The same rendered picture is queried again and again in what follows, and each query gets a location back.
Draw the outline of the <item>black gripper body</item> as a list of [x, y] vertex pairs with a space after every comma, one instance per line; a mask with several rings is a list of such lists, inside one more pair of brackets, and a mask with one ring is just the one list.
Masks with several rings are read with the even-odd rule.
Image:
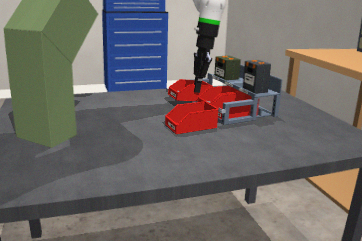
[[197, 52], [199, 51], [200, 53], [201, 52], [203, 53], [202, 61], [205, 61], [205, 58], [206, 58], [208, 52], [209, 52], [209, 56], [210, 56], [210, 50], [213, 49], [214, 41], [215, 41], [215, 38], [204, 37], [204, 36], [198, 35], [196, 47], [200, 46], [200, 47], [198, 47]]

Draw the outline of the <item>dark grey case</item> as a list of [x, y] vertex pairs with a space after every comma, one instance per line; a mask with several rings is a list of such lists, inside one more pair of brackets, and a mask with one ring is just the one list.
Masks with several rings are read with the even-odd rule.
[[243, 88], [255, 94], [266, 93], [269, 88], [271, 64], [259, 61], [245, 61], [244, 66]]

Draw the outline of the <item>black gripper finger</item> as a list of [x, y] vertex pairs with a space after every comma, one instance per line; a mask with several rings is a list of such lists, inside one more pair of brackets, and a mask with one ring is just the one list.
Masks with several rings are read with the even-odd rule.
[[199, 69], [199, 57], [200, 57], [200, 52], [194, 53], [194, 75], [195, 75], [195, 81], [194, 81], [194, 85], [196, 82], [196, 76], [198, 74], [198, 69]]
[[209, 56], [209, 52], [205, 58], [205, 61], [202, 61], [202, 57], [203, 57], [203, 53], [200, 53], [200, 59], [199, 59], [200, 64], [199, 64], [198, 74], [196, 76], [196, 82], [195, 82], [195, 88], [194, 88], [194, 92], [196, 92], [196, 93], [200, 93], [202, 80], [203, 80], [203, 78], [206, 77], [209, 65], [212, 61], [212, 58], [210, 58], [210, 56]]

